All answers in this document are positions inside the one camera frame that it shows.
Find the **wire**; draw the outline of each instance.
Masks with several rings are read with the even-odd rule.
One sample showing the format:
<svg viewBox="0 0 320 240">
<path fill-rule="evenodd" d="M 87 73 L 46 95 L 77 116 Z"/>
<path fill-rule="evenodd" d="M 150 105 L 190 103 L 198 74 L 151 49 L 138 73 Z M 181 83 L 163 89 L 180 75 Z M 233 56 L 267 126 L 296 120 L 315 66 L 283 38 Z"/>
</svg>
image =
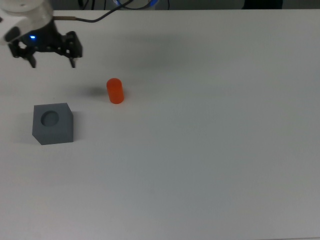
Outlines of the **wire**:
<svg viewBox="0 0 320 240">
<path fill-rule="evenodd" d="M 86 9 L 86 7 L 87 7 L 88 3 L 89 3 L 89 0 L 86 0 L 86 2 L 85 2 L 85 4 L 84 4 L 84 6 L 83 6 L 83 8 L 82 8 L 82 10 L 85 10 L 85 9 Z"/>
<path fill-rule="evenodd" d="M 91 10 L 95 10 L 96 0 L 92 0 Z"/>
<path fill-rule="evenodd" d="M 128 9 L 128 10 L 143 10 L 143 9 L 149 8 L 151 6 L 152 2 L 153 2 L 152 0 L 149 0 L 149 2 L 146 5 L 144 5 L 142 7 L 138 7 L 138 8 L 131 8 L 131 7 L 127 7 L 127 6 L 124 6 L 123 8 Z"/>
<path fill-rule="evenodd" d="M 78 0 L 78 5 L 82 8 L 84 6 L 84 0 Z"/>
<path fill-rule="evenodd" d="M 94 20 L 89 20 L 89 19 L 83 19 L 83 18 L 78 18 L 78 17 L 67 17 L 69 19 L 63 19 L 63 17 L 54 17 L 55 20 L 72 20 L 72 21 L 80 21 L 80 22 L 85 22 L 85 23 L 96 23 L 99 22 L 100 20 L 104 19 L 105 17 L 109 16 L 110 14 L 114 13 L 115 11 L 122 9 L 123 7 L 127 6 L 128 4 L 132 3 L 134 0 L 129 0 L 126 1 L 124 4 L 121 4 L 114 9 L 108 11 L 106 14 L 102 15 L 101 17 L 94 19 Z"/>
</svg>

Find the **circular hole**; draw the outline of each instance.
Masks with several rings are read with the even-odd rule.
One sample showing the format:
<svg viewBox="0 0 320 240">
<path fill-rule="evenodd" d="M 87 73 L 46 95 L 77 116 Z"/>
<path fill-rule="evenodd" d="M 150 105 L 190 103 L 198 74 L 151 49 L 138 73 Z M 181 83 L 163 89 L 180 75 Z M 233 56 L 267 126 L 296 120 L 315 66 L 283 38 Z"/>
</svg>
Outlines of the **circular hole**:
<svg viewBox="0 0 320 240">
<path fill-rule="evenodd" d="M 43 126 L 52 127 L 59 121 L 59 114 L 55 111 L 47 111 L 41 117 L 41 123 Z"/>
</svg>

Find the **table surface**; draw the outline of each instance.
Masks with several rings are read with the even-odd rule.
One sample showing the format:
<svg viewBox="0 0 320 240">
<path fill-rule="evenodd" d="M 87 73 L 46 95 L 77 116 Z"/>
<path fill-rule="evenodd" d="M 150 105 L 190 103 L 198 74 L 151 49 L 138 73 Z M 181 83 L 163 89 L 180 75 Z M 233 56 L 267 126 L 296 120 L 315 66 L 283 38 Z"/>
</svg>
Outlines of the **table surface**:
<svg viewBox="0 0 320 240">
<path fill-rule="evenodd" d="M 320 235 L 320 10 L 119 11 L 57 27 L 82 42 L 76 69 L 0 48 L 2 240 Z M 34 105 L 53 103 L 73 111 L 73 143 L 32 136 Z"/>
</svg>

